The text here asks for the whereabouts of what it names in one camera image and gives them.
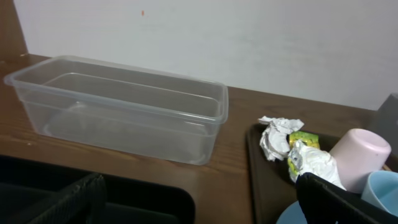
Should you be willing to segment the dark blue plate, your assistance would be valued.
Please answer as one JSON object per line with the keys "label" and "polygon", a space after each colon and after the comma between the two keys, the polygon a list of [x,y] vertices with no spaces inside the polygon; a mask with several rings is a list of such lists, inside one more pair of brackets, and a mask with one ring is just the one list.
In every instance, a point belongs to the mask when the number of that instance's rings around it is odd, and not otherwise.
{"label": "dark blue plate", "polygon": [[276,224],[307,224],[307,220],[302,212],[299,202],[296,201],[288,206],[282,212],[276,221]]}

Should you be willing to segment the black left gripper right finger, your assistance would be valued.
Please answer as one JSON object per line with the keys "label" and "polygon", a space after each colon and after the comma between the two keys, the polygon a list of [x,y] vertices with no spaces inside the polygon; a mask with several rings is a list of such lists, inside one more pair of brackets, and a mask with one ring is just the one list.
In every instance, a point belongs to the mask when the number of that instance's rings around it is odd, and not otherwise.
{"label": "black left gripper right finger", "polygon": [[307,223],[397,224],[397,217],[306,172],[295,183],[298,203]]}

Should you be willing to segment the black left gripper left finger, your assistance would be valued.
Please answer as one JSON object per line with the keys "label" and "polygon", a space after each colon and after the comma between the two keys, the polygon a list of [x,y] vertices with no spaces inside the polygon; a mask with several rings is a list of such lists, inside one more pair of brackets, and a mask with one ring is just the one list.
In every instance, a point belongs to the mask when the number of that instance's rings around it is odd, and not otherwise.
{"label": "black left gripper left finger", "polygon": [[29,223],[96,223],[106,203],[106,183],[90,174],[29,209]]}

